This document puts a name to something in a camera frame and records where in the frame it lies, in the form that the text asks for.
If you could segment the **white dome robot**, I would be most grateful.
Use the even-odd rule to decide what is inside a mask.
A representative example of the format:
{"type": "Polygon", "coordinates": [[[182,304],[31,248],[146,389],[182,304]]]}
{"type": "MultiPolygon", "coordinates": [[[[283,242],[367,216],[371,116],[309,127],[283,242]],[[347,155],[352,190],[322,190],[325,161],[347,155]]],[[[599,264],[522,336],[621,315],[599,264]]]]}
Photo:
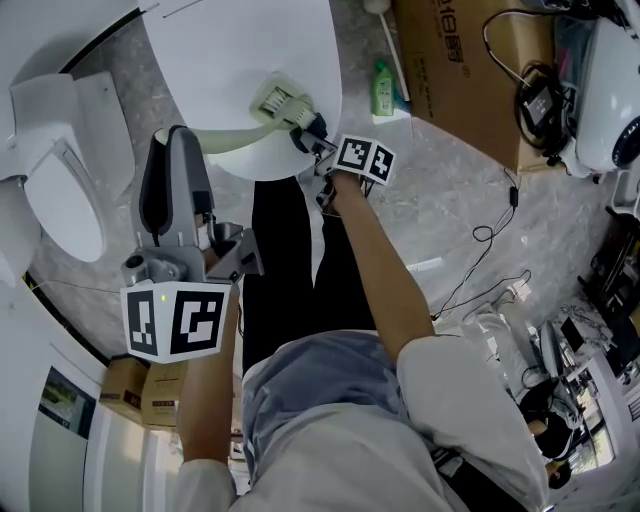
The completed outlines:
{"type": "Polygon", "coordinates": [[[640,158],[640,43],[607,18],[590,40],[580,91],[575,149],[565,165],[576,177],[626,169],[640,158]]]}

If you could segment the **person's white grey shirt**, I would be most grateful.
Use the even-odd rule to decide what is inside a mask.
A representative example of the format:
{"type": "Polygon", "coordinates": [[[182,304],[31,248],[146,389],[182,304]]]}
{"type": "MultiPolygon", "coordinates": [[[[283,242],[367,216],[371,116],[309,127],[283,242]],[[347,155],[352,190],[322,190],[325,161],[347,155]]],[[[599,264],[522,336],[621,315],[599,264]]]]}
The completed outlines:
{"type": "Polygon", "coordinates": [[[470,467],[474,504],[542,512],[542,455],[514,401],[472,345],[438,335],[397,359],[372,331],[333,331],[289,342],[243,378],[245,494],[229,467],[185,461],[174,512],[468,512],[435,453],[470,467]]]}

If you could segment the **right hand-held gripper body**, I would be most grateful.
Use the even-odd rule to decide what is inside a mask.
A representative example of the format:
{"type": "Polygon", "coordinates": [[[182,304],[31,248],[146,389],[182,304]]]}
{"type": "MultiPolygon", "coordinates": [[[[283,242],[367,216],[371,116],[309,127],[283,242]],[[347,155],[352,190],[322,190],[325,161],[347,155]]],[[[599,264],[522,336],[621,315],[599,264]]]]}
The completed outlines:
{"type": "Polygon", "coordinates": [[[312,155],[317,206],[329,206],[335,196],[332,173],[343,171],[356,175],[368,196],[374,185],[388,185],[396,162],[396,153],[379,141],[354,135],[343,135],[332,152],[312,155]]]}

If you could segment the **person's right forearm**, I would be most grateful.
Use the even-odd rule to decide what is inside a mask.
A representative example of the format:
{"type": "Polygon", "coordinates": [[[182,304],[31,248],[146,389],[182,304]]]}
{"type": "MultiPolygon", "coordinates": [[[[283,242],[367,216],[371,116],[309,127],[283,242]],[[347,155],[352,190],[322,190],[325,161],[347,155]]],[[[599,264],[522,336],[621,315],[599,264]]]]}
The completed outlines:
{"type": "Polygon", "coordinates": [[[346,230],[375,327],[396,360],[407,344],[435,334],[427,301],[365,197],[359,177],[335,171],[331,182],[332,207],[346,230]]]}

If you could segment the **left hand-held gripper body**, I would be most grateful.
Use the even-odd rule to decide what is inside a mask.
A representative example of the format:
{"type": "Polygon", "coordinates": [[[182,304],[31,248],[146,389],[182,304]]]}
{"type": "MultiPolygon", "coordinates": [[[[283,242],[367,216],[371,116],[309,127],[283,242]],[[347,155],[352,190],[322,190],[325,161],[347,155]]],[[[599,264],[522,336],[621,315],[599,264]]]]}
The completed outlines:
{"type": "Polygon", "coordinates": [[[197,244],[142,247],[122,265],[129,354],[169,364],[221,351],[234,287],[264,269],[252,229],[218,223],[209,234],[219,257],[212,267],[197,244]]]}

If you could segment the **person's black trousers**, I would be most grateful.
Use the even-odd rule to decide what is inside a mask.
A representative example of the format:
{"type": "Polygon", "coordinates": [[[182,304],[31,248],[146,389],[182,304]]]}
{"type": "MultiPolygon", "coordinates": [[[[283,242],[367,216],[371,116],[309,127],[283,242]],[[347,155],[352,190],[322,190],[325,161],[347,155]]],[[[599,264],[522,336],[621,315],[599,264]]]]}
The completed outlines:
{"type": "Polygon", "coordinates": [[[296,178],[255,184],[251,227],[264,273],[244,278],[244,371],[309,335],[375,328],[338,217],[323,217],[324,254],[312,272],[309,210],[296,178]]]}

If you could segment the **person's left forearm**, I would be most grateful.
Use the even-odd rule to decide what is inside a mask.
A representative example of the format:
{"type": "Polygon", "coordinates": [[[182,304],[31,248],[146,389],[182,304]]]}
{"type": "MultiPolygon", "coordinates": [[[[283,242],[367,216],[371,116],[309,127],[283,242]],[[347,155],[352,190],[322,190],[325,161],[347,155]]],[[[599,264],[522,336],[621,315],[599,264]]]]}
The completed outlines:
{"type": "Polygon", "coordinates": [[[221,350],[188,362],[177,413],[186,462],[228,462],[231,448],[233,362],[239,296],[230,297],[221,350]]]}

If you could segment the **green cleaner bottle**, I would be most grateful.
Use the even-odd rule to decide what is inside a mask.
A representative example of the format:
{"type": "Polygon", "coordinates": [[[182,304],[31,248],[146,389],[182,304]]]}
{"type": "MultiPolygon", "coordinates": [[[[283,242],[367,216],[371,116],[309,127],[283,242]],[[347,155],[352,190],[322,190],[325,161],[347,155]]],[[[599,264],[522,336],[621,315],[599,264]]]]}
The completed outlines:
{"type": "Polygon", "coordinates": [[[395,76],[386,63],[378,60],[371,87],[372,114],[391,117],[395,111],[395,76]]]}

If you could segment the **white flat-lid smart toilet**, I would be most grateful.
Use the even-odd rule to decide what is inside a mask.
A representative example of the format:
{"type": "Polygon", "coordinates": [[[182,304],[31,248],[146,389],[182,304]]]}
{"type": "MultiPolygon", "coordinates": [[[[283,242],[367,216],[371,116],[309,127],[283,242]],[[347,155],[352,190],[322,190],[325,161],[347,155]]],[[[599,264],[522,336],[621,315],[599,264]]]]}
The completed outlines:
{"type": "Polygon", "coordinates": [[[151,48],[192,129],[251,129],[274,73],[306,93],[334,138],[342,82],[329,0],[139,0],[151,48]]]}

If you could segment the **landscape picture panel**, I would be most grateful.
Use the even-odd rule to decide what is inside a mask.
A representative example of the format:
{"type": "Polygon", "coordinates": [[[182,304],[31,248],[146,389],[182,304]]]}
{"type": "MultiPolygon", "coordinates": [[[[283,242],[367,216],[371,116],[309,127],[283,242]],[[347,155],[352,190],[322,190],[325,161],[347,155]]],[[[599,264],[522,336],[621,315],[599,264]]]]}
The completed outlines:
{"type": "Polygon", "coordinates": [[[96,400],[51,367],[38,410],[66,430],[88,439],[96,400]]]}

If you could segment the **large printed cardboard box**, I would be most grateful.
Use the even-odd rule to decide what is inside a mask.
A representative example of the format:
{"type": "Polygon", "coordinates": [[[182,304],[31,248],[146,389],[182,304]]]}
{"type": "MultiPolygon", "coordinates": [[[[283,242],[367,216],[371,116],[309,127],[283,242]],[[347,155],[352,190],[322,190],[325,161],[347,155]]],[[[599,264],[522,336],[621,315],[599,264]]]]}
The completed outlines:
{"type": "Polygon", "coordinates": [[[556,13],[522,0],[393,0],[393,11],[415,117],[518,173],[558,167],[518,102],[545,79],[555,98],[548,118],[559,117],[556,13]]]}

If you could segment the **cardboard box with dark label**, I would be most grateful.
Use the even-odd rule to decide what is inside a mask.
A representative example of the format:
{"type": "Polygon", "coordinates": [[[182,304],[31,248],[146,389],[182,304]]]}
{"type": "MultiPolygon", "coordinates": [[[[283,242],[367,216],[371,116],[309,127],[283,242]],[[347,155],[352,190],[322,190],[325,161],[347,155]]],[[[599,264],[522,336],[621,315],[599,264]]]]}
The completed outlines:
{"type": "Polygon", "coordinates": [[[99,402],[112,412],[142,424],[142,392],[150,364],[132,356],[114,357],[107,368],[99,402]]]}

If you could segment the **white robot frame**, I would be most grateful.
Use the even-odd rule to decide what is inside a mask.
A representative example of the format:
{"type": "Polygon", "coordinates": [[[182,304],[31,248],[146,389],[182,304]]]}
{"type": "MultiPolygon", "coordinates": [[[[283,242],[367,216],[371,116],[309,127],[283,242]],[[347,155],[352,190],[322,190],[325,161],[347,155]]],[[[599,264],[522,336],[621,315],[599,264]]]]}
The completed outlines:
{"type": "Polygon", "coordinates": [[[610,208],[640,222],[640,170],[620,170],[616,175],[610,208]]]}

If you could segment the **white toilet with tank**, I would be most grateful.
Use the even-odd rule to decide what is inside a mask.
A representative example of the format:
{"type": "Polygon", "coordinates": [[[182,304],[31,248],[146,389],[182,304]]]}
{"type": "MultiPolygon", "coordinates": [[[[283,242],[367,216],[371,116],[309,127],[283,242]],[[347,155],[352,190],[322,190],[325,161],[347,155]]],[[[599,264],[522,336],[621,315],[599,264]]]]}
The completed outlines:
{"type": "Polygon", "coordinates": [[[0,183],[18,188],[28,212],[75,259],[104,254],[105,215],[134,173],[109,72],[41,75],[0,95],[0,183]]]}

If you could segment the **pale green scrub brush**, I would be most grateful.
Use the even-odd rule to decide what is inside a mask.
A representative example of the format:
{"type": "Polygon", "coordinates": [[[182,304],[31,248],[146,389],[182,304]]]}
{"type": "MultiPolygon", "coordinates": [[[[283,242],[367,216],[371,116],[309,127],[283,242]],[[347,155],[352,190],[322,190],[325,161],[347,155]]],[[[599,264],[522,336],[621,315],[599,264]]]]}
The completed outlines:
{"type": "Polygon", "coordinates": [[[204,130],[191,132],[204,154],[223,154],[238,150],[269,136],[274,131],[291,132],[306,127],[314,120],[311,97],[288,76],[271,74],[258,88],[249,106],[249,113],[260,123],[250,129],[204,130]]]}

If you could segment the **black square device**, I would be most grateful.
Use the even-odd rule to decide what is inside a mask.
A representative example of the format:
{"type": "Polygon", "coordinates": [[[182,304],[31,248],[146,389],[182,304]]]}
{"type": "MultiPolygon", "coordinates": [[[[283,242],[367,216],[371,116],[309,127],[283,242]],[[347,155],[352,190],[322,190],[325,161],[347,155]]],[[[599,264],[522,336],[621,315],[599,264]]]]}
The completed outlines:
{"type": "Polygon", "coordinates": [[[525,88],[518,102],[530,130],[541,126],[555,107],[554,94],[545,79],[537,79],[525,88]]]}

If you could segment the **white ball-head long brush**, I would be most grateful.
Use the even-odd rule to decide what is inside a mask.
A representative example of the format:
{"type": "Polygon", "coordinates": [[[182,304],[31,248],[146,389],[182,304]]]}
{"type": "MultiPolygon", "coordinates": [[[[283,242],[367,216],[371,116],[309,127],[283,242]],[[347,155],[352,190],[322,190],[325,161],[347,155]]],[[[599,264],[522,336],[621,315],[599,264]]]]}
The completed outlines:
{"type": "Polygon", "coordinates": [[[401,97],[403,101],[408,104],[410,102],[409,89],[398,49],[387,20],[387,12],[391,9],[391,0],[362,0],[362,2],[365,11],[376,16],[381,23],[396,69],[401,97]]]}

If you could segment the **white and black oval device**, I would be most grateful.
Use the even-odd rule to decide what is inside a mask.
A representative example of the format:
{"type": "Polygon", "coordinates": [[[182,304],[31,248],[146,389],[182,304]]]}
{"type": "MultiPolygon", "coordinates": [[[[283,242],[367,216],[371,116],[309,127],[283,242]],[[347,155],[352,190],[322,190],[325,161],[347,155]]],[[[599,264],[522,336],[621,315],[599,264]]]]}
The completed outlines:
{"type": "Polygon", "coordinates": [[[553,324],[545,321],[539,331],[539,353],[544,370],[551,379],[562,379],[565,374],[563,353],[553,324]]]}

